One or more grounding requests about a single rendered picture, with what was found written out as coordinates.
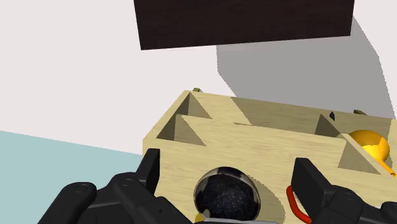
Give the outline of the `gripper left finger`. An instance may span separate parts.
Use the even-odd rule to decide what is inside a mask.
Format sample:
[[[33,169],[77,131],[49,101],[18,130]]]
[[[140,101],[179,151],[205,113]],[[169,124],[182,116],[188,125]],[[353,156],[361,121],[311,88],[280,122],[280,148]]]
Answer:
[[[90,182],[75,182],[61,189],[38,224],[78,224],[88,208],[122,205],[134,224],[193,224],[165,197],[154,192],[160,177],[160,150],[146,151],[136,172],[119,173],[105,189],[115,200],[93,206],[98,196]]]

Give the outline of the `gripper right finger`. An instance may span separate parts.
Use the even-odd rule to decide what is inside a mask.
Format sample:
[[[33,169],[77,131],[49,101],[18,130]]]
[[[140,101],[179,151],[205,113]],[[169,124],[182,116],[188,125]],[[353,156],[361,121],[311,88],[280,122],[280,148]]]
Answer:
[[[397,224],[397,202],[373,207],[354,191],[331,184],[308,158],[295,159],[291,186],[311,224]]]

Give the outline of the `light wooden compartment furniture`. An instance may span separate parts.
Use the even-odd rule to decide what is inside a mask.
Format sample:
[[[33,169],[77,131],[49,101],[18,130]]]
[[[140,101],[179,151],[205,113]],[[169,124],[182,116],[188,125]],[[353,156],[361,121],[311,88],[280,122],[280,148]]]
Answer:
[[[308,158],[328,181],[350,188],[372,206],[397,201],[397,176],[349,135],[355,130],[385,137],[390,145],[386,164],[397,174],[397,120],[194,91],[176,99],[147,133],[143,148],[160,150],[156,195],[190,220],[198,213],[193,192],[199,179],[229,166],[255,183],[259,219],[303,224],[286,196],[298,157]]]

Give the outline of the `black speckled round bowl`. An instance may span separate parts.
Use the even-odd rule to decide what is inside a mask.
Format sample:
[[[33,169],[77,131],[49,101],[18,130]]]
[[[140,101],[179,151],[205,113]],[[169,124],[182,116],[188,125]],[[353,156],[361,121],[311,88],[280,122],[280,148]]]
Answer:
[[[196,184],[193,198],[203,218],[253,221],[261,208],[253,181],[233,167],[217,167],[205,173]]]

